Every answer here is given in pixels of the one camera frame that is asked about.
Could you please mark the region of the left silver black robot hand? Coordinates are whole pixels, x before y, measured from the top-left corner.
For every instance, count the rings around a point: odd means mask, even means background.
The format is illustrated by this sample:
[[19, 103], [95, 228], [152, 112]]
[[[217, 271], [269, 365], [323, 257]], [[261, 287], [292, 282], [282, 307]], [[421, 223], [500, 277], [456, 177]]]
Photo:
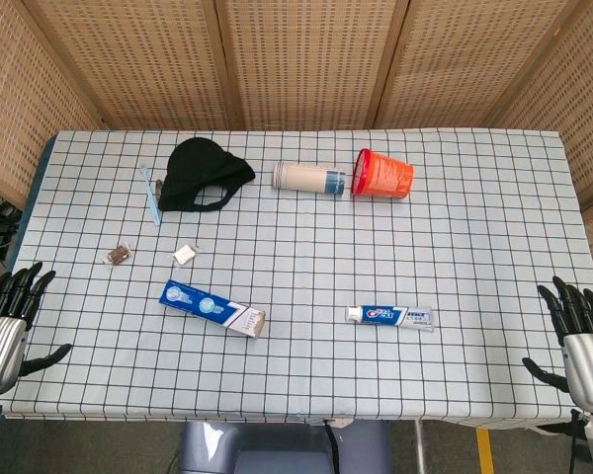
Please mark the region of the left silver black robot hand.
[[41, 270], [42, 263], [36, 262], [0, 276], [0, 395], [9, 391], [18, 378], [60, 362], [72, 349], [70, 344], [63, 344], [50, 355], [24, 359], [27, 336], [55, 277], [55, 271], [42, 274]]

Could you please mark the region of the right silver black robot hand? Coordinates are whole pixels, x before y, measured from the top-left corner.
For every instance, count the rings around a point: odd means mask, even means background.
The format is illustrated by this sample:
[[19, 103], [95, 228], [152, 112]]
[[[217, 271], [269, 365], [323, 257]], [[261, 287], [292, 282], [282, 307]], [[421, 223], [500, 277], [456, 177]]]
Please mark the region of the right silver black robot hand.
[[554, 291], [541, 284], [537, 290], [550, 312], [564, 374], [546, 371], [528, 357], [522, 364], [534, 378], [569, 394], [577, 407], [593, 415], [593, 291], [580, 290], [559, 276], [552, 283]]

